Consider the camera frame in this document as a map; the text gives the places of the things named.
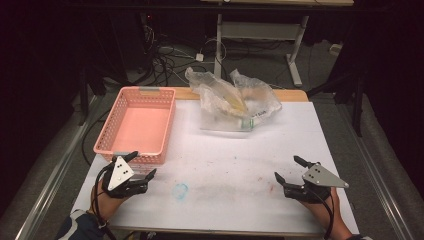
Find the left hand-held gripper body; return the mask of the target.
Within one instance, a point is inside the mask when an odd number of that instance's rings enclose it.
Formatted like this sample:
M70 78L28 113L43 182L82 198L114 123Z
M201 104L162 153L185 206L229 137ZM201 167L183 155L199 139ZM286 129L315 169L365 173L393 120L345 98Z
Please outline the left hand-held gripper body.
M148 190L148 178L131 181L135 173L122 156L104 167L103 172L101 189L111 198L124 199Z

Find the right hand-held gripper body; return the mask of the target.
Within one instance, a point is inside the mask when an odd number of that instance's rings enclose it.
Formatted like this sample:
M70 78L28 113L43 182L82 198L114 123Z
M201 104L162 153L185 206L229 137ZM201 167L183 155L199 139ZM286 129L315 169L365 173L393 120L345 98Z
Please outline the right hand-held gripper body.
M318 204L324 202L331 195L331 188L349 188L350 185L327 170L320 163L301 163L307 171L302 175L303 185L295 185L282 180L286 198L301 202Z

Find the pink plastic basket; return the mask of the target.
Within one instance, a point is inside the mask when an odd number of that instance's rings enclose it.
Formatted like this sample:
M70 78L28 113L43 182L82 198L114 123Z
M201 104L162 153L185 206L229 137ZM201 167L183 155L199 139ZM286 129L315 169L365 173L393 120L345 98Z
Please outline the pink plastic basket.
M165 162L175 113L176 90L169 87L123 87L93 147L110 161L137 151L132 164Z

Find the clear plastic bag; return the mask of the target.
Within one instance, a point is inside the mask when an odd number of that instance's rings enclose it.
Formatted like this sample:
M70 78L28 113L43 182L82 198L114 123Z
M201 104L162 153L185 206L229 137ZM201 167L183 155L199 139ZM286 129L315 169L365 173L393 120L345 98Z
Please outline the clear plastic bag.
M230 73L233 83L191 67L186 69L185 77L192 92L200 96L200 127L204 130L248 132L237 129L240 118L253 118L256 127L282 109L267 83L242 75L238 70Z

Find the person's left hand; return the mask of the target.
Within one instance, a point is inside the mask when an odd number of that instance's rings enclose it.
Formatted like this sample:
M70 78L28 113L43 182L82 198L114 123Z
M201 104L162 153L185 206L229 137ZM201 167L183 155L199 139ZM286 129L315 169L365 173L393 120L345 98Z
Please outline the person's left hand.
M99 217L102 222L110 220L119 207L128 200L128 198L111 198L103 192L101 184L92 188L90 197L90 208L87 212Z

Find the person's right hand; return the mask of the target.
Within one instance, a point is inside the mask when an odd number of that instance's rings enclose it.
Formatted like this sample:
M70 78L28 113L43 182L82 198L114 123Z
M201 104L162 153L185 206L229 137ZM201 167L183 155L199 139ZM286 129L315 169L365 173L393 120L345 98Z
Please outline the person's right hand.
M331 196L324 204L311 204L302 202L324 230L331 230L329 240L346 240L353 234L346 226L341 216L340 200L335 188L331 189Z

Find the white table mat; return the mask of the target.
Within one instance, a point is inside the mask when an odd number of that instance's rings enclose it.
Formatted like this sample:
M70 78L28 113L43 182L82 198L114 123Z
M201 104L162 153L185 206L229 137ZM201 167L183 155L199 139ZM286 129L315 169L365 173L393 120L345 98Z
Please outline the white table mat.
M176 103L166 160L146 193L131 197L110 221L115 229L215 234L320 236L311 213L288 199L275 177L299 184L297 156L336 169L315 108L285 102L251 132L200 128L200 105Z

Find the black stand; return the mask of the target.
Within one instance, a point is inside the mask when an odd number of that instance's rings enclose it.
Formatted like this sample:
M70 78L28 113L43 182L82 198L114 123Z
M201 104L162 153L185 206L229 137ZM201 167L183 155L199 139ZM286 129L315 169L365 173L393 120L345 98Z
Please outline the black stand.
M354 67L336 77L330 77L326 83L319 85L307 91L308 97L312 97L321 92L335 91L334 101L336 104L346 104L348 101L353 103L351 124L358 137L361 132L362 101L364 93L364 74L366 69Z
M95 68L82 66L79 71L80 126L86 122L89 114L88 88L91 88L94 95L104 96L106 94L103 76Z

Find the white-legged desk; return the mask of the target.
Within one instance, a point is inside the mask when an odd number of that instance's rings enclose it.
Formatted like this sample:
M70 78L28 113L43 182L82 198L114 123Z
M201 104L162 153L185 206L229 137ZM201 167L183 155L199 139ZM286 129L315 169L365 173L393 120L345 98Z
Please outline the white-legged desk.
M225 4L235 6L253 7L301 7L303 10L313 10L318 7L335 8L352 7L354 0L202 0L204 2L213 2L218 6ZM294 47L290 54L285 55L286 64L295 87L303 85L300 74L296 66L296 58L307 28L309 16L302 15L299 23L268 23L260 20L236 21L223 20L221 13L217 15L216 27L216 50L214 60L214 75L222 76L222 61L224 60L223 50L226 49L222 39L253 39L253 40L278 40L293 41Z

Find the metal floor rail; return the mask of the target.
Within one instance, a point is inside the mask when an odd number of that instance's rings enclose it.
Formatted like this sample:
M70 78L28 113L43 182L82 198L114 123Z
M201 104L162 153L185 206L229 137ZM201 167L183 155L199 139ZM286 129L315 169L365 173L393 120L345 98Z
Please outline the metal floor rail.
M393 230L399 240L413 240L413 234L405 222L404 215L401 213L398 203L394 195L389 191L388 185L383 180L383 175L379 171L379 167L371 157L370 151L362 137L360 137L354 130L351 124L351 116L348 108L344 105L338 105L337 109L343 121L347 124L350 135L353 137L356 146L359 148L361 154L361 162L364 165L365 172L367 173L371 185L373 186L382 208L388 217Z
M102 96L89 97L88 112L80 111L77 113L77 117L71 117L71 120L75 122L66 124L65 128L54 138L54 141L61 141L58 149L53 151L54 154L57 154L57 157L49 157L45 154L41 156L44 164L50 166L49 169L43 167L42 164L35 164L38 168L36 173L40 173L45 177L45 183L39 185L37 199L34 201L19 231L14 236L14 240L31 240L36 235L71 165L76 149L81 145L83 136L86 134L102 99Z

